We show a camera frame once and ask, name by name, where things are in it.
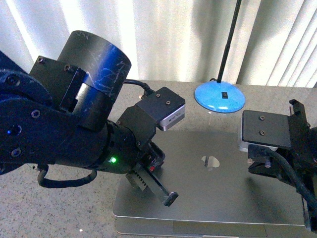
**blue lamp base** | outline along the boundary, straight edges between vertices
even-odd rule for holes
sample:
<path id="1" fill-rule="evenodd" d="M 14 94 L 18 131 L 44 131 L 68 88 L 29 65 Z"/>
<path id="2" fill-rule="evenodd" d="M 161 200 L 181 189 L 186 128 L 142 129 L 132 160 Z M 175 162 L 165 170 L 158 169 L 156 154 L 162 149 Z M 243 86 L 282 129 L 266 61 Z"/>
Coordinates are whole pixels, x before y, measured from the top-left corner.
<path id="1" fill-rule="evenodd" d="M 211 111 L 234 113 L 243 108 L 246 98 L 235 86 L 227 82 L 210 81 L 195 90 L 196 101 Z"/>

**silver laptop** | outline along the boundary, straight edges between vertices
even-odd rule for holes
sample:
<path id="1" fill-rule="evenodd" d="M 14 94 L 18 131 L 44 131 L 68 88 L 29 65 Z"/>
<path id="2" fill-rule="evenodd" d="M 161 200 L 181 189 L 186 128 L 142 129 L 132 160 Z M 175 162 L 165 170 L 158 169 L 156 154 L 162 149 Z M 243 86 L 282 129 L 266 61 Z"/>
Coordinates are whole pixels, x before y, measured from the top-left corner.
<path id="1" fill-rule="evenodd" d="M 166 155 L 156 175 L 179 197 L 164 207 L 148 188 L 133 189 L 122 177 L 113 209 L 119 233 L 317 237 L 304 227 L 302 201 L 295 188 L 248 172 L 248 154 L 239 151 L 236 134 L 158 131 L 153 141 Z"/>

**white curtain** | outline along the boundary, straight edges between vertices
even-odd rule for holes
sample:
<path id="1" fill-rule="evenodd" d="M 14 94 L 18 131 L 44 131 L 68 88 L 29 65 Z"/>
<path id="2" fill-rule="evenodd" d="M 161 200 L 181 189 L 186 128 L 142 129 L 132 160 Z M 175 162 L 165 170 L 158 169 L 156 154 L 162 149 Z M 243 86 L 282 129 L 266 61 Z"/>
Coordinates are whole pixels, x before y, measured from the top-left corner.
<path id="1" fill-rule="evenodd" d="M 84 30 L 121 48 L 131 79 L 218 75 L 236 0 L 0 0 L 0 50 L 29 72 Z M 242 0 L 223 81 L 313 87 L 315 0 Z"/>

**scratched black cylinder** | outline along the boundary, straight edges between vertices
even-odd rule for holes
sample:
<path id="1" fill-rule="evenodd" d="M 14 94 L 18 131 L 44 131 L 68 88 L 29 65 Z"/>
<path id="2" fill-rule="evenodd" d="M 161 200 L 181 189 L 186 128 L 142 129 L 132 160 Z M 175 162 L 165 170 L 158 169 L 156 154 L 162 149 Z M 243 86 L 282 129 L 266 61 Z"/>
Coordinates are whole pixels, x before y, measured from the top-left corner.
<path id="1" fill-rule="evenodd" d="M 100 131 L 131 68 L 129 58 L 111 42 L 85 31 L 73 31 L 58 61 L 80 67 L 87 77 L 76 100 L 74 114 L 81 126 Z"/>

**black lamp pole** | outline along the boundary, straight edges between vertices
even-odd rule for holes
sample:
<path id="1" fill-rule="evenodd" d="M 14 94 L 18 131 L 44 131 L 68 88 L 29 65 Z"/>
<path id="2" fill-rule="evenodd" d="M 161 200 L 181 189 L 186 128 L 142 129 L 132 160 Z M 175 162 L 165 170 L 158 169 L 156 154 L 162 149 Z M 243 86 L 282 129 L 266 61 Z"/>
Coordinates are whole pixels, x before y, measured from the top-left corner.
<path id="1" fill-rule="evenodd" d="M 232 22 L 231 22 L 229 37 L 228 37 L 227 44 L 226 44 L 226 47 L 224 49 L 224 53 L 223 53 L 223 57 L 222 57 L 222 61 L 221 61 L 221 66 L 220 66 L 220 70 L 219 70 L 219 74 L 218 74 L 217 83 L 220 83 L 221 80 L 222 80 L 222 75 L 223 75 L 223 72 L 224 72 L 224 67 L 225 67 L 226 62 L 227 62 L 227 58 L 228 58 L 228 54 L 229 54 L 229 50 L 230 50 L 230 45 L 231 45 L 231 41 L 232 41 L 234 28 L 236 26 L 236 22 L 237 22 L 237 18 L 238 18 L 240 5 L 241 5 L 241 0 L 237 0 L 236 8 L 234 9 L 233 19 L 232 19 Z"/>

